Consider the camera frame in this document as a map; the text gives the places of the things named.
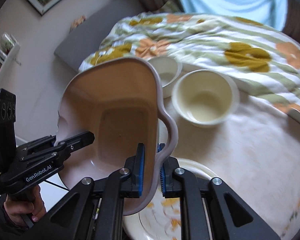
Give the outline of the person's left hand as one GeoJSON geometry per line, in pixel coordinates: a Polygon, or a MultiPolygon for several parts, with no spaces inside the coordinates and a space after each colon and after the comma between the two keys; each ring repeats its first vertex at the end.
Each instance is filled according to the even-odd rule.
{"type": "Polygon", "coordinates": [[[21,215],[32,214],[32,221],[37,222],[46,214],[46,207],[40,194],[40,186],[36,185],[32,190],[33,202],[18,202],[14,201],[7,195],[4,202],[4,208],[10,220],[19,226],[26,226],[21,215]]]}

